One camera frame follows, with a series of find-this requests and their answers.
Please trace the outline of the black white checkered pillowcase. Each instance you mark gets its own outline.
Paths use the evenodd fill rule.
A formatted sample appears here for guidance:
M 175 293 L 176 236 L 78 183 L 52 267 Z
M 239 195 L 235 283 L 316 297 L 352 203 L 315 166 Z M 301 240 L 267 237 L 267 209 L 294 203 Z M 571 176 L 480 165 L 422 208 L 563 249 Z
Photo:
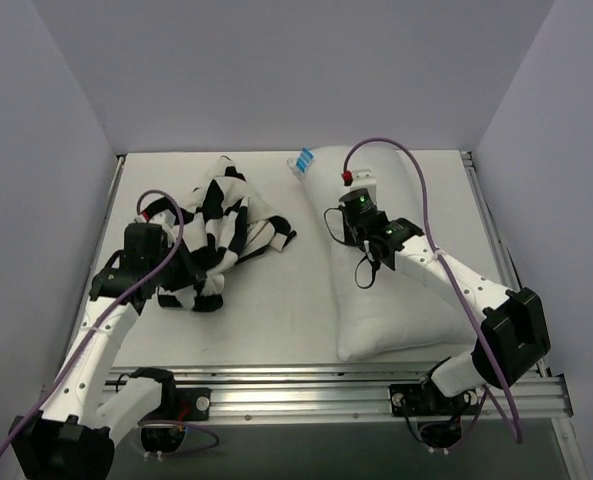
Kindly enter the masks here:
M 139 213 L 164 209 L 176 218 L 173 227 L 162 225 L 169 239 L 176 239 L 178 225 L 183 224 L 183 242 L 196 264 L 195 284 L 157 291 L 158 304 L 165 309 L 210 313 L 222 308 L 228 271 L 269 249 L 283 251 L 297 236 L 289 221 L 262 199 L 226 155 L 220 156 L 205 180 L 179 205 L 181 216 L 165 197 L 141 207 Z

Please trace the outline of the white pillow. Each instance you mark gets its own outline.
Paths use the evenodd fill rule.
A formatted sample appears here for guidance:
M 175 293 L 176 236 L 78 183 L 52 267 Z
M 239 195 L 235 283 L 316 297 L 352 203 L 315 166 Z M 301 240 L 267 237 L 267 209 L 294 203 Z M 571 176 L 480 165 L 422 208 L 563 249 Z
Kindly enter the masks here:
M 483 222 L 461 155 L 456 150 L 417 150 L 416 170 L 404 153 L 385 145 L 314 150 L 313 164 L 300 181 L 327 239 L 342 233 L 335 208 L 344 192 L 345 160 L 368 169 L 377 182 L 376 203 L 391 218 L 422 223 L 427 207 L 438 245 L 484 275 L 497 274 Z M 364 361 L 392 353 L 404 360 L 460 352 L 475 339 L 461 307 L 453 307 L 418 281 L 386 267 L 372 288 L 361 252 L 330 241 L 330 271 L 338 309 L 338 357 Z

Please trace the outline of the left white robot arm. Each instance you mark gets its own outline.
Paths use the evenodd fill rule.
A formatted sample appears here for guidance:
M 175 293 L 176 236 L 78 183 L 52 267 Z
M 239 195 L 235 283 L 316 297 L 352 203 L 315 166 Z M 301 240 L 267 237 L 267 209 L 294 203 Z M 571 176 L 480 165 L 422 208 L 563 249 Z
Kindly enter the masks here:
M 91 282 L 84 318 L 54 384 L 10 428 L 11 446 L 28 479 L 104 479 L 116 446 L 148 416 L 170 417 L 178 405 L 173 374 L 140 367 L 106 404 L 109 370 L 145 304 L 167 279 L 181 234 L 156 223 L 131 223 L 124 246 Z

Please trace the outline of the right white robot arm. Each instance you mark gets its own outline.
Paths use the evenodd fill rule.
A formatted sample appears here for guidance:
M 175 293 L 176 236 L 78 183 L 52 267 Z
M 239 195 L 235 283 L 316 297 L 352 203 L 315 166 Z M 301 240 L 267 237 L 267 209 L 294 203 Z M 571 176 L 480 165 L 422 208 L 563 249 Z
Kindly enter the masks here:
M 484 385 L 512 386 L 551 349 L 540 296 L 486 280 L 440 250 L 428 230 L 405 219 L 390 219 L 367 189 L 339 199 L 344 233 L 370 263 L 410 277 L 446 303 L 461 309 L 475 331 L 471 350 L 430 371 L 420 400 L 431 412 L 451 406 L 456 396 Z

